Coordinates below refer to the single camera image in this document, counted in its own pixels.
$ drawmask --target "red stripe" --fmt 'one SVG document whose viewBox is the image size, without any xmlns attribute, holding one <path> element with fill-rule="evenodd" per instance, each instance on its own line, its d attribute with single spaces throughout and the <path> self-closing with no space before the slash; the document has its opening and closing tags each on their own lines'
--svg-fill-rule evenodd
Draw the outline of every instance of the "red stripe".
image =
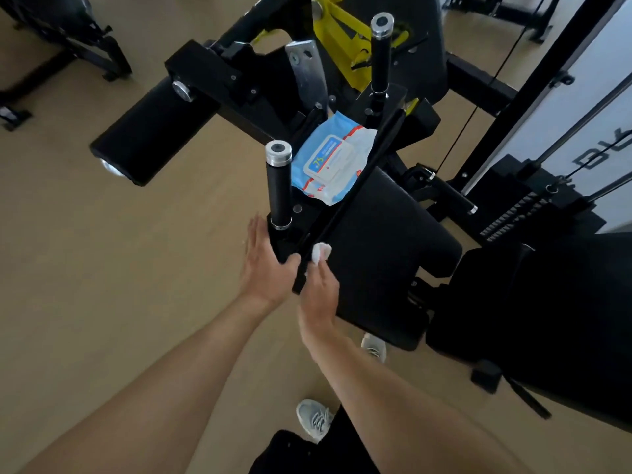
<svg viewBox="0 0 632 474">
<path fill-rule="evenodd" d="M 347 135 L 343 138 L 343 140 L 346 140 L 349 136 L 351 136 L 353 133 L 355 133 L 356 131 L 358 131 L 361 128 L 363 128 L 363 126 L 359 124 L 358 126 L 353 128 L 349 133 L 347 133 Z"/>
</svg>

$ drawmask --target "gray sneaker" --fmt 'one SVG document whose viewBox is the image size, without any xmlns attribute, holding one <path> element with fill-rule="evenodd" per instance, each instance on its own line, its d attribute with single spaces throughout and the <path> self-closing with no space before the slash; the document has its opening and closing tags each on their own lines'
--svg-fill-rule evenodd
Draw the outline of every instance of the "gray sneaker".
<svg viewBox="0 0 632 474">
<path fill-rule="evenodd" d="M 370 355 L 378 358 L 382 364 L 386 362 L 386 343 L 379 337 L 375 337 L 373 334 L 365 334 L 360 347 L 368 351 Z"/>
<path fill-rule="evenodd" d="M 316 442 L 320 442 L 327 431 L 334 415 L 329 409 L 313 399 L 304 399 L 296 406 L 298 422 Z"/>
</svg>

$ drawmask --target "metal plate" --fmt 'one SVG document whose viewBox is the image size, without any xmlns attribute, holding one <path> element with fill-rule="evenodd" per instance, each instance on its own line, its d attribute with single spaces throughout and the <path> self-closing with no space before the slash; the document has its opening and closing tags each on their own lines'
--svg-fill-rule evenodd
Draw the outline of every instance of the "metal plate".
<svg viewBox="0 0 632 474">
<path fill-rule="evenodd" d="M 312 39 L 292 41 L 286 45 L 285 52 L 294 71 L 298 96 L 305 109 L 311 111 L 316 107 L 326 110 L 327 82 L 316 42 Z"/>
</svg>

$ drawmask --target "blue wet wipe package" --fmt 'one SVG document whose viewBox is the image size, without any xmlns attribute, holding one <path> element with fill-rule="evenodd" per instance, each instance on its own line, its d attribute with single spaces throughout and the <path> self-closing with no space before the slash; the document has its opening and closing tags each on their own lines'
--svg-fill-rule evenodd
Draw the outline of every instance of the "blue wet wipe package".
<svg viewBox="0 0 632 474">
<path fill-rule="evenodd" d="M 340 112 L 310 135 L 292 160 L 292 184 L 328 206 L 344 198 L 367 165 L 377 130 Z"/>
</svg>

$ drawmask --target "white wall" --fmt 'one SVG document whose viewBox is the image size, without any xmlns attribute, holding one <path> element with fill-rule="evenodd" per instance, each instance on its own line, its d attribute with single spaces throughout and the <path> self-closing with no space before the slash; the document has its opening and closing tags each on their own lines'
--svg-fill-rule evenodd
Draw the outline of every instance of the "white wall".
<svg viewBox="0 0 632 474">
<path fill-rule="evenodd" d="M 505 154 L 519 160 L 536 159 L 632 72 L 632 0 L 624 3 L 569 72 L 575 82 L 552 90 L 494 160 Z M 632 129 L 632 88 L 573 136 L 543 167 L 555 175 L 569 174 L 578 167 L 573 160 L 582 153 L 599 149 L 599 141 L 612 143 L 615 129 Z M 611 151 L 610 157 L 593 169 L 583 169 L 573 182 L 587 195 L 630 171 L 632 144 L 619 152 Z M 632 183 L 597 202 L 595 213 L 607 221 L 603 230 L 632 220 L 631 200 Z"/>
</svg>

